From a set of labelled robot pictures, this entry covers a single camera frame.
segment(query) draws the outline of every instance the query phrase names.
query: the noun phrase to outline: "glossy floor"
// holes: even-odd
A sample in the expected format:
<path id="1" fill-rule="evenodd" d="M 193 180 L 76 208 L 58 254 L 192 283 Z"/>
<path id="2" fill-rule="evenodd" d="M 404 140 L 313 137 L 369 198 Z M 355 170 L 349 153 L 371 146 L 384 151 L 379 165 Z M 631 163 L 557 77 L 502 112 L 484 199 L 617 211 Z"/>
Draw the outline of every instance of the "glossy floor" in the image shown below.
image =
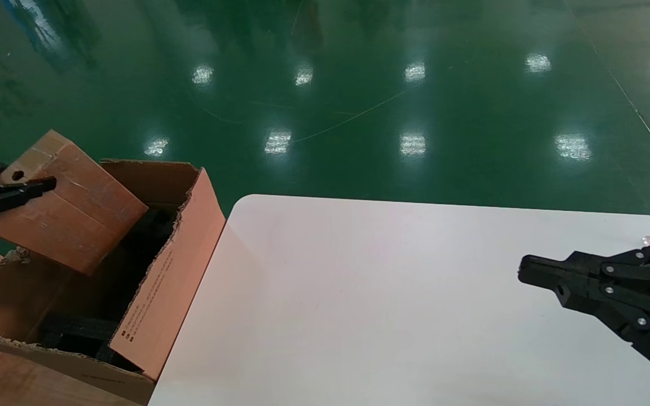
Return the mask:
<path id="1" fill-rule="evenodd" d="M 249 193 L 650 214 L 650 0 L 2 0 L 49 128 Z"/>

